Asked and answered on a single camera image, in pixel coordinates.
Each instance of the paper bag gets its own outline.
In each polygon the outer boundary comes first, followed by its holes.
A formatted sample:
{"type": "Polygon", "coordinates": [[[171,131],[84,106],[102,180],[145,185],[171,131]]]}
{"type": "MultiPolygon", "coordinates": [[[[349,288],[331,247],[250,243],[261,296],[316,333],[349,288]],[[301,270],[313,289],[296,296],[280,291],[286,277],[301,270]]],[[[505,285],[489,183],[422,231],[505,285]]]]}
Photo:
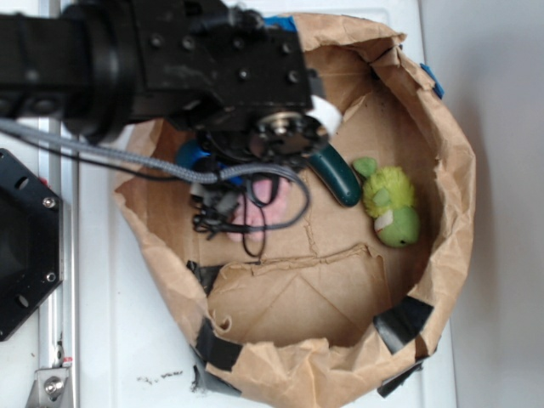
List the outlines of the paper bag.
{"type": "MultiPolygon", "coordinates": [[[[422,220],[416,245],[385,247],[362,204],[340,207],[309,170],[301,177],[310,211],[270,233],[259,265],[241,244],[192,230],[186,184],[122,176],[115,197],[207,372],[272,406],[339,407],[437,348],[468,273],[475,160],[434,80],[400,49],[404,34],[345,16],[295,21],[308,66],[343,113],[332,145],[348,163],[373,156],[413,181],[422,220]],[[189,261],[225,265],[209,296],[189,261]]],[[[129,149],[173,161],[191,137],[146,123],[129,149]]],[[[302,203],[295,189],[289,199],[287,217],[302,203]]]]}

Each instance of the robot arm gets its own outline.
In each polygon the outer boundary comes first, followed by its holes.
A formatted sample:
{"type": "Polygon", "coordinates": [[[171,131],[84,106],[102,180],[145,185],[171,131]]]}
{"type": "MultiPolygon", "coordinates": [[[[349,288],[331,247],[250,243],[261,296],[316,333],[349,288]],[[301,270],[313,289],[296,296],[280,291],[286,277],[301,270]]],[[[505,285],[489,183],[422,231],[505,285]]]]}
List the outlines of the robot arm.
{"type": "Polygon", "coordinates": [[[58,19],[0,16],[0,116],[51,116],[91,143],[165,117],[235,162],[309,156],[312,110],[296,32],[220,0],[81,0],[58,19]]]}

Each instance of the pink object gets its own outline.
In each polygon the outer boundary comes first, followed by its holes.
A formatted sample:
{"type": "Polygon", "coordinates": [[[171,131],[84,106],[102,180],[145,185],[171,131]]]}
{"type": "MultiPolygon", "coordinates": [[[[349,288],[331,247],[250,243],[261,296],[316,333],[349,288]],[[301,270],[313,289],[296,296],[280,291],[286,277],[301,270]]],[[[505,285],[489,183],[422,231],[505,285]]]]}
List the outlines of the pink object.
{"type": "MultiPolygon", "coordinates": [[[[270,192],[272,190],[272,182],[270,180],[260,180],[253,184],[253,191],[255,196],[262,202],[268,202],[270,199],[270,192]]],[[[266,206],[264,210],[264,216],[266,217],[266,224],[278,224],[283,219],[283,216],[286,213],[287,209],[287,196],[291,190],[291,185],[284,178],[280,178],[280,185],[278,186],[278,194],[275,200],[266,206]]],[[[263,215],[261,211],[255,204],[248,201],[247,206],[247,216],[245,224],[251,225],[252,227],[262,226],[263,215]]],[[[244,196],[240,195],[238,197],[238,208],[235,210],[235,217],[232,220],[233,224],[243,225],[244,224],[244,206],[245,200],[244,196]]],[[[234,242],[241,242],[242,234],[228,233],[229,238],[234,242]]],[[[263,232],[253,232],[248,235],[249,239],[252,241],[262,241],[264,238],[263,232]]]]}

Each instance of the blue tape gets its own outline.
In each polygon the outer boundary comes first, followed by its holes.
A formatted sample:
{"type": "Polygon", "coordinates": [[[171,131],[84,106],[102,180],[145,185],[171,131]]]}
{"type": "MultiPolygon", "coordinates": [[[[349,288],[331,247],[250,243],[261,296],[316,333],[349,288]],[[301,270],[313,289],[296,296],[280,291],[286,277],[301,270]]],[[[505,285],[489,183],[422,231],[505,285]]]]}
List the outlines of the blue tape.
{"type": "Polygon", "coordinates": [[[267,26],[279,26],[285,31],[297,32],[297,26],[295,20],[292,17],[267,17],[264,19],[264,23],[267,26]]]}
{"type": "Polygon", "coordinates": [[[428,73],[428,75],[433,78],[434,80],[434,88],[433,88],[433,91],[434,93],[439,97],[439,98],[444,98],[444,94],[445,94],[445,91],[444,89],[442,88],[442,85],[440,85],[440,82],[438,79],[436,79],[436,76],[434,76],[433,74],[433,71],[431,70],[431,68],[425,64],[420,64],[420,66],[423,68],[423,70],[425,72],[428,73]]]}

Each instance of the black mounting plate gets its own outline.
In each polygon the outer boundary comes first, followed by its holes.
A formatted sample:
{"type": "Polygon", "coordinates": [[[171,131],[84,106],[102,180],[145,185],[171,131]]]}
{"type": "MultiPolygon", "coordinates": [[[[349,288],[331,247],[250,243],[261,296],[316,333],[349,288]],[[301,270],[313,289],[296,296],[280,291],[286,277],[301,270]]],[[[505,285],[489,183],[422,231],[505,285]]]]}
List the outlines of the black mounting plate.
{"type": "Polygon", "coordinates": [[[60,198],[0,149],[0,341],[60,284],[60,198]]]}

